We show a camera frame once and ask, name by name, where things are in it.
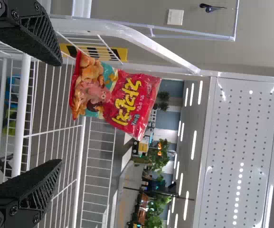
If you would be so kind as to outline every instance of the perforated metal panel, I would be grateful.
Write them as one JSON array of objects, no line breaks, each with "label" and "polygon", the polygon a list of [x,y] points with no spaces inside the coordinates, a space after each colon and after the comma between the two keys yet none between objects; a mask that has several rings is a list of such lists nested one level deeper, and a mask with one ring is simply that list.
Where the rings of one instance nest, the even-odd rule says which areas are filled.
[{"label": "perforated metal panel", "polygon": [[274,139],[274,83],[216,83],[199,227],[260,228]]}]

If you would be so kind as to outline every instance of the light switch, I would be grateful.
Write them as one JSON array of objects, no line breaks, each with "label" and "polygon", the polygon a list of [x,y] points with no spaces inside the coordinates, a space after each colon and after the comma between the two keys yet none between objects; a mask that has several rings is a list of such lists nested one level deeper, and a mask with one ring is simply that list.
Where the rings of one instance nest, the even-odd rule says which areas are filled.
[{"label": "light switch", "polygon": [[167,24],[168,25],[182,25],[183,13],[184,13],[184,10],[170,9],[169,16],[167,19]]}]

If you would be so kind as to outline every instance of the green plant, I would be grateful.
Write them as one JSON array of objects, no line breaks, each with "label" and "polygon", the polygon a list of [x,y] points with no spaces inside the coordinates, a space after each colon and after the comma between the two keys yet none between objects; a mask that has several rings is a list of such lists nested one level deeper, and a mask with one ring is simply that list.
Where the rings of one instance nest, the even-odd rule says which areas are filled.
[{"label": "green plant", "polygon": [[160,139],[161,143],[161,156],[158,155],[158,148],[150,148],[147,152],[147,157],[149,158],[151,163],[150,169],[156,171],[158,175],[161,175],[162,168],[169,162],[169,157],[167,155],[167,150],[169,148],[169,143],[167,139]]},{"label": "green plant", "polygon": [[169,104],[167,103],[167,102],[161,102],[160,104],[159,104],[159,108],[162,110],[162,111],[164,111],[164,112],[166,112],[168,109],[169,109]]},{"label": "green plant", "polygon": [[148,204],[145,226],[160,228],[162,221],[159,215],[163,212],[164,207],[171,201],[171,197],[157,195],[155,199]]},{"label": "green plant", "polygon": [[147,228],[163,228],[162,220],[159,216],[151,216],[145,221]]},{"label": "green plant", "polygon": [[162,101],[169,101],[170,99],[170,94],[169,92],[163,91],[163,92],[158,92],[157,96],[160,100]]}]

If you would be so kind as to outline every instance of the snack bag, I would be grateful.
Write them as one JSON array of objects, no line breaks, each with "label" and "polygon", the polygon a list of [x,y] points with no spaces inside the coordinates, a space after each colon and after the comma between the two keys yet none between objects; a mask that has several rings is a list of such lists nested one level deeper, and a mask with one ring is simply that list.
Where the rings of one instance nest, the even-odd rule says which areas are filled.
[{"label": "snack bag", "polygon": [[105,119],[141,140],[160,83],[158,77],[129,74],[79,51],[69,97],[73,119],[79,114]]}]

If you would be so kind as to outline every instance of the yellow black striped tape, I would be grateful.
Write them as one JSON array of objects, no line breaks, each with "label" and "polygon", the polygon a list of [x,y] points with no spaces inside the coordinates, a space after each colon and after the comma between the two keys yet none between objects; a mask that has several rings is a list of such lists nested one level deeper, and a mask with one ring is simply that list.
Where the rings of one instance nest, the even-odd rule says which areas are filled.
[{"label": "yellow black striped tape", "polygon": [[[61,51],[70,55],[71,57],[76,57],[77,51],[76,48],[70,44],[60,44]],[[107,47],[98,47],[98,46],[79,46],[81,50],[89,54],[91,57],[99,59],[100,61],[117,61],[117,58]],[[111,47],[111,50],[117,55],[117,57],[122,62],[127,62],[127,48],[121,47]]]}]

